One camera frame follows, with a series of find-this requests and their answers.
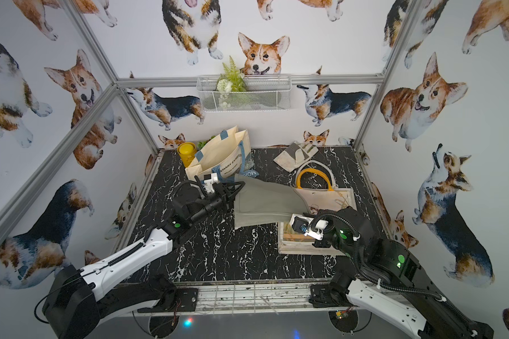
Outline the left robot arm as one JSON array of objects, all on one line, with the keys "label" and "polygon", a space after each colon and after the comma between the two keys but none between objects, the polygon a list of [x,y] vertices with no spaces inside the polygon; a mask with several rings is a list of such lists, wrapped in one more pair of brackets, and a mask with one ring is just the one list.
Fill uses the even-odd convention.
[{"label": "left robot arm", "polygon": [[172,208],[135,243],[83,268],[59,272],[39,303],[45,321],[58,338],[85,338],[100,323],[140,309],[176,311],[186,303],[163,275],[131,284],[125,279],[158,258],[181,248],[199,223],[216,211],[232,209],[244,182],[214,183],[208,192],[199,181],[186,181],[172,191]]}]

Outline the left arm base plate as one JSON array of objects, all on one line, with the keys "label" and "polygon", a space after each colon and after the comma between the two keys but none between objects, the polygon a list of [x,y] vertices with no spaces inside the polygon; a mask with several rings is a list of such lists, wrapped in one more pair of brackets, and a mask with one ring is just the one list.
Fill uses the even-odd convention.
[{"label": "left arm base plate", "polygon": [[138,313],[173,313],[194,312],[197,307],[199,290],[197,288],[178,288],[174,292],[167,292],[152,308],[142,308]]}]

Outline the grey-green canvas bag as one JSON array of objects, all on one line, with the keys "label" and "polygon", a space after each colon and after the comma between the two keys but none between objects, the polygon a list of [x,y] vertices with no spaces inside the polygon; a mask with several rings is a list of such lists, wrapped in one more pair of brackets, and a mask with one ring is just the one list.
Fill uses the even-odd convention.
[{"label": "grey-green canvas bag", "polygon": [[287,223],[293,214],[309,212],[307,203],[290,186],[235,175],[244,187],[234,201],[234,228]]}]

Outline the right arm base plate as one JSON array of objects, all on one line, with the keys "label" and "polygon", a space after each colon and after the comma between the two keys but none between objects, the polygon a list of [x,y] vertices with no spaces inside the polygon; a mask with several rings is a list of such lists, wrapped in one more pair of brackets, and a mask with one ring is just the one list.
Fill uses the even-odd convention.
[{"label": "right arm base plate", "polygon": [[330,285],[311,285],[308,302],[315,308],[348,307],[346,295]]}]

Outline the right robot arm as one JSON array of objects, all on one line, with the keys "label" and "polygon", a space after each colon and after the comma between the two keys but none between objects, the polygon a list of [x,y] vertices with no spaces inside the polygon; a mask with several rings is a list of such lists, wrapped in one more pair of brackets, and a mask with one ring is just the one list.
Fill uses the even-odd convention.
[{"label": "right robot arm", "polygon": [[315,308],[362,307],[410,338],[493,338],[492,327],[465,316],[404,245],[379,237],[353,208],[297,217],[294,229],[346,257],[330,283],[317,287]]}]

